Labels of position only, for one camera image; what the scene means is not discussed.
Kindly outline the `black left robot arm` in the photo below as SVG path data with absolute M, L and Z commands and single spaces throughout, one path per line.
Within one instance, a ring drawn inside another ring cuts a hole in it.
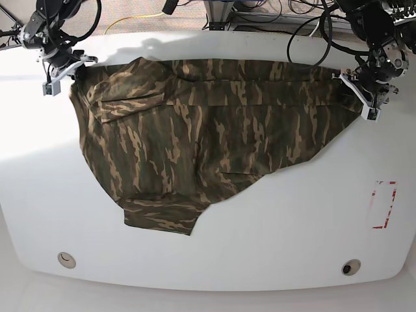
M 409 68 L 408 54 L 393 18 L 380 1 L 337 1 L 353 33 L 363 40 L 367 52 L 353 52 L 359 63 L 354 70 L 342 69 L 340 80 L 362 102 L 361 117 L 376 121 L 380 107 L 398 88 L 391 80 L 403 76 Z

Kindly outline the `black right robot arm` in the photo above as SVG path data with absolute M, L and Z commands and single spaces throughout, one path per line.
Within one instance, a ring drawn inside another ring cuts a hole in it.
M 46 74 L 43 93 L 55 96 L 60 93 L 60 81 L 68 76 L 80 78 L 85 63 L 98 60 L 74 50 L 74 46 L 86 40 L 98 26 L 102 4 L 97 1 L 97 11 L 91 28 L 82 36 L 72 36 L 62 30 L 64 22 L 73 18 L 81 7 L 81 1 L 37 1 L 36 10 L 21 28 L 18 39 L 25 49 L 36 49 L 40 53 Z

